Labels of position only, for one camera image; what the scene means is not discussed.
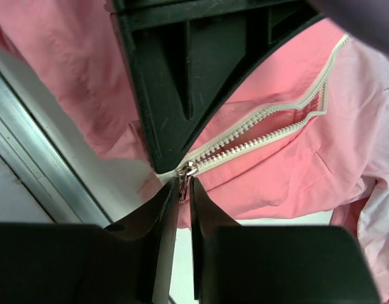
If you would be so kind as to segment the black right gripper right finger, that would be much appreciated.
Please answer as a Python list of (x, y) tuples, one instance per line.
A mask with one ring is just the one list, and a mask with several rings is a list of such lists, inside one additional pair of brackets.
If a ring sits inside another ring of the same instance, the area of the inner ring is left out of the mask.
[(200, 303), (379, 303), (356, 239), (332, 225), (243, 226), (189, 183)]

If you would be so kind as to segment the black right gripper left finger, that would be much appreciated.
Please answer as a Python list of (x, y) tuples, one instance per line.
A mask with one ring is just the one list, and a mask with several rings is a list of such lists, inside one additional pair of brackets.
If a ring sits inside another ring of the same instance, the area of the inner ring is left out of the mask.
[(179, 179), (115, 223), (0, 223), (0, 303), (168, 303)]

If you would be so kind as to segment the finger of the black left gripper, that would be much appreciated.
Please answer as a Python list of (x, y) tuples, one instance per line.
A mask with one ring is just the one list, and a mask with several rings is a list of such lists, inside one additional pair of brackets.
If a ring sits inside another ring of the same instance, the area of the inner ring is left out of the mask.
[(321, 19), (306, 1), (115, 1), (113, 28), (155, 172), (175, 169), (246, 77)]

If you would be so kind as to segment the pink hooded zip jacket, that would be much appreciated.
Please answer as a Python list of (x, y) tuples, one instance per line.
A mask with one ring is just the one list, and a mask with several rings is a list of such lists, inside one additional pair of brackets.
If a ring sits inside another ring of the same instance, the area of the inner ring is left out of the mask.
[[(103, 1), (0, 1), (0, 46), (24, 60), (100, 157), (148, 161)], [(331, 21), (263, 62), (190, 149), (236, 219), (332, 210), (357, 236), (389, 303), (389, 56)]]

